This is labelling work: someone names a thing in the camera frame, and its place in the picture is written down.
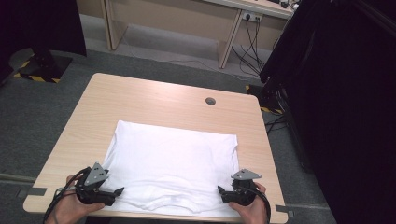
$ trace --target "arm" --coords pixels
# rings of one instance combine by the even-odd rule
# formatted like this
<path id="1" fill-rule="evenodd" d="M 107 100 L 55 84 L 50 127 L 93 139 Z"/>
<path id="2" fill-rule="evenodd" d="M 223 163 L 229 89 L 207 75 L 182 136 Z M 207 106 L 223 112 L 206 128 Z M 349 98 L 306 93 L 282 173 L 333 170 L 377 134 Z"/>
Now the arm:
<path id="1" fill-rule="evenodd" d="M 255 183 L 259 191 L 265 193 L 265 187 L 259 183 Z M 256 196 L 253 203 L 243 206 L 238 203 L 229 203 L 229 206 L 237 211 L 245 224 L 265 224 L 267 215 L 265 205 L 259 196 Z"/>
<path id="2" fill-rule="evenodd" d="M 104 208 L 103 203 L 84 204 L 74 190 L 68 190 L 49 215 L 46 224 L 74 224 L 89 213 Z"/>

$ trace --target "white t-shirt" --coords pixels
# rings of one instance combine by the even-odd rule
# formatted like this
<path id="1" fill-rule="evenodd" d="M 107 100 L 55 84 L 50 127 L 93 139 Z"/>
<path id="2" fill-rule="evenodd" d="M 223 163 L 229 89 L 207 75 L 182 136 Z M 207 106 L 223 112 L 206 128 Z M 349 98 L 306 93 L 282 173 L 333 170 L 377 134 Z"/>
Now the white t-shirt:
<path id="1" fill-rule="evenodd" d="M 235 134 L 205 133 L 120 120 L 101 190 L 125 187 L 107 210 L 176 216 L 238 217 L 218 186 L 232 190 L 239 170 Z"/>

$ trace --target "hand-mounted device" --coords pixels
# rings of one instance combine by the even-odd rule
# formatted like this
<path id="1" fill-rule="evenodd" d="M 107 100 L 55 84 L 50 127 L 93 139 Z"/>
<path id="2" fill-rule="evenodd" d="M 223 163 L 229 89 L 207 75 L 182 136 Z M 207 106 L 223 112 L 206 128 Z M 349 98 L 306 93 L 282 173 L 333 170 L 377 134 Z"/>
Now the hand-mounted device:
<path id="1" fill-rule="evenodd" d="M 271 206 L 265 194 L 257 190 L 256 184 L 253 179 L 261 178 L 260 175 L 255 174 L 247 169 L 242 169 L 236 174 L 232 175 L 233 178 L 233 191 L 226 191 L 224 188 L 218 186 L 219 194 L 224 203 L 235 202 L 243 206 L 248 206 L 253 203 L 256 196 L 259 196 L 265 204 L 267 213 L 267 223 L 271 219 Z"/>
<path id="2" fill-rule="evenodd" d="M 105 192 L 99 190 L 100 186 L 105 183 L 107 179 L 108 170 L 104 170 L 102 166 L 96 162 L 93 167 L 87 167 L 76 173 L 67 184 L 55 191 L 53 200 L 44 215 L 44 221 L 46 222 L 50 213 L 56 206 L 56 204 L 68 195 L 77 194 L 78 199 L 82 203 L 104 203 L 107 206 L 111 206 L 115 201 L 116 197 L 122 194 L 124 188 L 116 189 L 114 192 Z M 69 187 L 73 181 L 78 180 L 74 187 Z M 67 190 L 74 189 L 74 193 L 64 194 Z"/>

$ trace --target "electrical outlet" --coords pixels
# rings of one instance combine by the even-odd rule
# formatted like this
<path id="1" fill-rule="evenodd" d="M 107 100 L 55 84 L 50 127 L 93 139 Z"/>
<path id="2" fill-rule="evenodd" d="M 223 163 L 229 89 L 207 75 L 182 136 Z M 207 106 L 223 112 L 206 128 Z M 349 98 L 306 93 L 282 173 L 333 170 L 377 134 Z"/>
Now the electrical outlet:
<path id="1" fill-rule="evenodd" d="M 262 14 L 257 13 L 257 12 L 251 12 L 251 11 L 244 11 L 242 20 L 246 21 L 248 15 L 250 16 L 249 21 L 262 21 Z"/>

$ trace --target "black cloth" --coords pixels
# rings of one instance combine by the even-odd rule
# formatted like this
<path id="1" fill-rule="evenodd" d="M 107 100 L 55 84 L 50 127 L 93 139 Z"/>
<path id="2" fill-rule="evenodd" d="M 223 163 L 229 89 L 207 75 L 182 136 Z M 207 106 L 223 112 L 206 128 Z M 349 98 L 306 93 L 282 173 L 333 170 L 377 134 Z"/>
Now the black cloth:
<path id="1" fill-rule="evenodd" d="M 304 0 L 295 16 L 262 80 L 287 92 L 337 223 L 396 223 L 396 38 L 351 2 Z"/>
<path id="2" fill-rule="evenodd" d="M 0 73 L 9 71 L 9 58 L 21 49 L 87 54 L 76 0 L 3 1 L 0 30 Z"/>

